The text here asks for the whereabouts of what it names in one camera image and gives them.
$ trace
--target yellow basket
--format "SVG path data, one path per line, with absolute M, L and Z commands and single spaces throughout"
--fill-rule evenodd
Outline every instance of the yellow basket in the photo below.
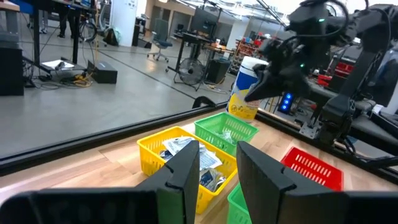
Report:
M 200 141 L 209 151 L 215 152 L 216 156 L 223 162 L 223 165 L 217 167 L 216 170 L 224 174 L 226 181 L 223 183 L 223 185 L 221 185 L 221 187 L 218 188 L 216 192 L 211 192 L 204 186 L 199 185 L 196 213 L 201 214 L 206 210 L 211 200 L 215 196 L 219 195 L 225 186 L 236 175 L 238 171 L 236 167 L 236 159 L 206 142 L 205 140 L 186 132 L 181 127 L 173 127 L 137 141 L 139 145 L 142 171 L 148 176 L 158 171 L 166 163 L 166 161 L 159 156 L 159 152 L 165 150 L 165 146 L 162 144 L 162 142 L 167 139 L 181 136 L 190 136 Z

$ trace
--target white lid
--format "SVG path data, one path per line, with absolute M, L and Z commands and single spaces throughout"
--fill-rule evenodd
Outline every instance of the white lid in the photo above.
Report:
M 268 62 L 266 62 L 265 60 L 258 59 L 258 58 L 245 56 L 242 60 L 241 66 L 243 66 L 246 69 L 252 70 L 253 66 L 255 66 L 257 64 L 268 65 Z

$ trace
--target gray floor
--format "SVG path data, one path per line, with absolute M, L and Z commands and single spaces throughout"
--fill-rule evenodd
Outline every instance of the gray floor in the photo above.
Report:
M 21 47 L 24 55 L 32 56 L 31 30 L 26 27 L 23 16 L 19 17 Z M 40 36 L 41 61 L 55 60 L 61 56 L 71 58 L 72 41 L 57 38 L 58 30 L 49 39 Z M 175 65 L 179 43 L 164 50 Z M 185 48 L 183 58 L 190 49 Z M 44 90 L 25 89 L 24 96 L 0 97 L 0 158 L 32 148 L 66 141 L 87 134 L 133 124 L 147 119 L 189 110 L 194 99 L 207 96 L 214 102 L 226 101 L 234 76 L 227 76 L 218 88 L 226 93 L 216 93 L 202 86 L 197 92 L 190 86 L 175 84 L 174 73 L 166 73 L 166 61 L 147 59 L 149 49 L 137 47 L 99 46 L 98 59 L 107 61 L 118 71 L 116 85 L 93 82 L 88 88 Z M 93 56 L 88 44 L 79 45 L 78 63 L 86 65 Z M 53 74 L 55 81 L 71 73 Z

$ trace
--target computer monitor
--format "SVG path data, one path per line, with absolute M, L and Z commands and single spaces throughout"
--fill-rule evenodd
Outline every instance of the computer monitor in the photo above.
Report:
M 197 8 L 192 18 L 191 30 L 197 33 L 206 34 L 208 38 L 213 38 L 217 28 L 218 17 L 204 9 Z

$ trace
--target disinfecting wipes container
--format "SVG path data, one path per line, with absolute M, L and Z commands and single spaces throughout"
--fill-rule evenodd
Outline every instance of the disinfecting wipes container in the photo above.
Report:
M 257 83 L 257 75 L 252 69 L 257 64 L 268 65 L 268 62 L 248 56 L 243 58 L 226 107 L 227 112 L 246 122 L 251 122 L 254 119 L 260 105 L 260 100 L 249 103 L 244 101 L 249 90 Z

